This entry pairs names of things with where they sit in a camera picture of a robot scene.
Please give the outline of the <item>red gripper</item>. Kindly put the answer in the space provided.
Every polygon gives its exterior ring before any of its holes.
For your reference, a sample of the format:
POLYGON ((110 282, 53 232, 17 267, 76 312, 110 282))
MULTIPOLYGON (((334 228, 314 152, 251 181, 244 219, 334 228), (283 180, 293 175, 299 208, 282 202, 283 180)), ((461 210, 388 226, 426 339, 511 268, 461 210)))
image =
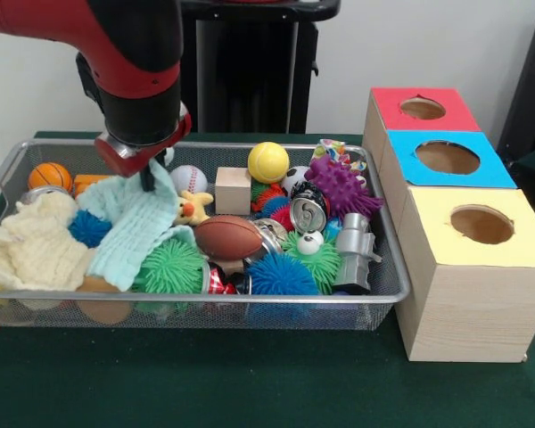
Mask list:
POLYGON ((174 160, 173 146, 184 138, 191 130, 192 118, 184 103, 180 103, 179 120, 174 133, 148 146, 133 146, 124 144, 108 131, 104 131, 95 138, 95 148, 106 165, 122 177, 131 177, 140 171, 141 186, 145 192, 153 192, 155 177, 152 165, 159 155, 160 163, 170 164, 174 160))

